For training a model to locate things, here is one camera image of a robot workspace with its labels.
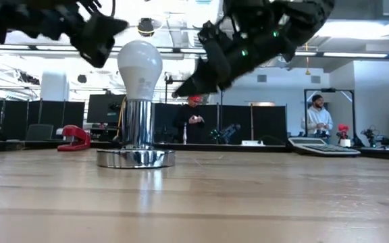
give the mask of white wall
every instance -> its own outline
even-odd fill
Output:
[[[389,62],[354,61],[357,131],[374,125],[389,136]],[[361,140],[367,144],[364,136]]]
[[[355,129],[363,143],[368,145],[360,133],[370,126],[389,136],[389,61],[350,62],[330,74],[330,84],[334,88],[355,89]],[[335,95],[329,108],[336,125],[352,125],[351,105],[346,98]]]
[[[350,62],[334,72],[330,73],[330,86],[337,89],[355,89],[355,75],[354,65]],[[338,132],[338,124],[346,124],[350,127],[349,135],[353,137],[352,126],[352,103],[341,93],[330,94],[330,102],[328,103],[328,111],[334,122],[331,130],[331,142],[336,144],[338,138],[336,133]]]
[[[321,69],[310,69],[312,75],[321,76],[321,84],[312,84],[306,69],[285,70],[278,67],[260,69],[235,81],[234,86],[223,95],[223,105],[249,105],[252,102],[274,102],[287,105],[288,132],[297,135],[304,115],[304,89],[329,88],[329,75]],[[266,83],[257,83],[257,75],[266,74]],[[220,94],[210,102],[219,103]]]

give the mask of fluorescent light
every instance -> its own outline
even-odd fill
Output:
[[[36,46],[38,50],[41,51],[77,51],[76,48],[72,46]]]
[[[16,54],[16,55],[67,55],[76,54],[77,51],[35,51],[35,50],[1,50],[0,54]]]
[[[387,54],[380,53],[324,53],[324,57],[360,57],[360,58],[385,58]]]
[[[106,91],[110,90],[109,87],[88,87],[88,88],[71,88],[70,91]]]
[[[296,51],[295,55],[299,57],[312,57],[316,55],[316,52],[309,52],[309,51]]]
[[[196,54],[206,54],[205,50],[204,49],[191,49],[191,48],[184,48],[184,49],[181,49],[181,52],[182,53],[196,53]]]
[[[159,52],[161,53],[173,53],[174,50],[172,48],[157,48],[157,50],[159,50]]]
[[[28,87],[29,89],[40,89],[39,86],[37,87]],[[19,89],[26,89],[23,86],[0,86],[0,89],[7,89],[7,90],[19,90]]]
[[[26,45],[0,45],[0,50],[15,49],[15,50],[28,50]]]

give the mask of person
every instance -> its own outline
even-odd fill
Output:
[[[330,143],[330,130],[333,122],[330,113],[323,106],[323,97],[320,94],[311,98],[312,106],[307,110],[307,136],[321,137]],[[305,129],[305,118],[302,118],[301,128]]]
[[[174,118],[174,126],[178,129],[177,140],[183,143],[184,124],[186,124],[186,135],[188,144],[202,143],[201,130],[205,126],[205,121],[197,105],[202,101],[200,96],[191,96],[188,103],[183,105]]]

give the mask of metal stand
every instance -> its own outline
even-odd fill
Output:
[[[126,142],[121,150],[97,150],[97,165],[118,169],[153,169],[175,165],[175,151],[153,148],[154,106],[150,101],[127,102]]]
[[[314,91],[313,94],[311,94],[310,97],[307,98],[307,92]],[[316,92],[328,92],[328,93],[335,93],[335,92],[341,92],[343,96],[345,96],[351,103],[352,103],[352,127],[353,127],[353,142],[356,144],[358,143],[358,135],[357,135],[357,129],[355,127],[356,121],[355,121],[355,93],[354,90],[347,90],[347,89],[335,89],[335,88],[320,88],[320,89],[312,89],[312,88],[306,88],[304,89],[304,120],[305,120],[305,135],[307,136],[308,129],[307,129],[307,101],[313,97]],[[351,97],[349,97],[345,92],[349,92],[351,94]]]

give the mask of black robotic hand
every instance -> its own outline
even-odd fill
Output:
[[[87,22],[78,13],[77,3],[91,15]],[[98,0],[0,0],[0,44],[12,30],[55,41],[67,34],[82,58],[102,68],[115,45],[114,36],[127,29],[128,23],[104,16],[100,7]]]
[[[194,74],[172,96],[203,95],[228,89],[235,79],[278,55],[289,62],[296,49],[325,24],[335,2],[224,0],[225,16],[216,24],[205,23],[198,33],[207,61],[199,58]],[[288,16],[288,21],[279,26],[283,15]],[[225,18],[232,21],[233,38],[219,29]]]

